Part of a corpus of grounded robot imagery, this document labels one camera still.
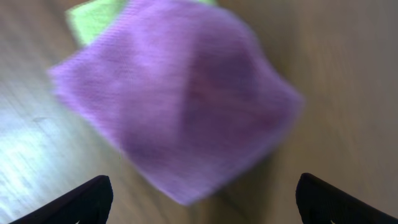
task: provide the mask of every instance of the purple cloth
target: purple cloth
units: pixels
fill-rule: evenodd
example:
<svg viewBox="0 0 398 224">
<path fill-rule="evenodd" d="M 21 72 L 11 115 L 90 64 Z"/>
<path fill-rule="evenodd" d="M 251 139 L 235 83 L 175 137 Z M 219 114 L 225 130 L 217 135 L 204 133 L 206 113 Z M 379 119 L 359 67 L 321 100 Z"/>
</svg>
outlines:
<svg viewBox="0 0 398 224">
<path fill-rule="evenodd" d="M 246 24 L 190 1 L 130 2 L 50 73 L 60 100 L 185 205 L 268 155 L 302 106 Z"/>
</svg>

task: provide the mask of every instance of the wooden surface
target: wooden surface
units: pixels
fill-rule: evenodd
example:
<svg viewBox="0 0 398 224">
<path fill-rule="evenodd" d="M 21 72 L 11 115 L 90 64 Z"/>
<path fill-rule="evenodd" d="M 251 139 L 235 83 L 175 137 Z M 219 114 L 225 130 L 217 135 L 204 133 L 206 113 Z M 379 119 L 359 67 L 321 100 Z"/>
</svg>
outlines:
<svg viewBox="0 0 398 224">
<path fill-rule="evenodd" d="M 191 207 L 152 188 L 53 97 L 45 70 L 77 49 L 63 11 L 81 1 L 0 0 L 0 223 L 99 174 L 114 189 L 108 223 L 301 223 L 302 172 L 398 217 L 398 1 L 220 1 L 307 106 L 276 153 Z"/>
</svg>

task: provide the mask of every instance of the brown table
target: brown table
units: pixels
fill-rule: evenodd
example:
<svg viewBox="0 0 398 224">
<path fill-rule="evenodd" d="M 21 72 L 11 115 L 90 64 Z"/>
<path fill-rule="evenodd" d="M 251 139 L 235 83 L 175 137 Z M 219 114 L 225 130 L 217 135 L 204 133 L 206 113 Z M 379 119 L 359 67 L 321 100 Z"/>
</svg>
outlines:
<svg viewBox="0 0 398 224">
<path fill-rule="evenodd" d="M 108 223 L 301 223 L 302 172 L 398 217 L 398 1 L 220 1 L 307 107 L 276 153 L 191 207 L 152 188 L 53 97 L 45 70 L 77 49 L 63 11 L 81 1 L 0 0 L 0 223 L 100 174 L 115 195 Z"/>
</svg>

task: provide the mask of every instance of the towel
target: towel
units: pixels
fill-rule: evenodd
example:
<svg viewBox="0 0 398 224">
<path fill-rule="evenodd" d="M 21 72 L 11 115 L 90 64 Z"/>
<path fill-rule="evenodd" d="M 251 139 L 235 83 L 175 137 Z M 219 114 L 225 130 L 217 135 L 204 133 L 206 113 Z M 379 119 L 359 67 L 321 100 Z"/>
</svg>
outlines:
<svg viewBox="0 0 398 224">
<path fill-rule="evenodd" d="M 49 72 L 62 102 L 184 205 L 272 152 L 303 104 L 244 22 L 191 1 L 128 2 Z"/>
<path fill-rule="evenodd" d="M 214 0 L 196 0 L 206 4 Z M 67 24 L 78 44 L 89 45 L 117 18 L 126 0 L 91 0 L 66 11 Z"/>
</svg>

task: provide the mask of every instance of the purple towel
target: purple towel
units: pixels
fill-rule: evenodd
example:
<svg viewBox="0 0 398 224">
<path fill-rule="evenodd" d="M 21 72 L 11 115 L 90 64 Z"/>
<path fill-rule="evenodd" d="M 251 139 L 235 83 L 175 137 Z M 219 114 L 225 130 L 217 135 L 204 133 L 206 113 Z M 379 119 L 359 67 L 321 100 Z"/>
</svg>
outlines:
<svg viewBox="0 0 398 224">
<path fill-rule="evenodd" d="M 50 73 L 60 100 L 185 205 L 268 155 L 302 106 L 246 24 L 183 0 L 131 1 Z"/>
</svg>

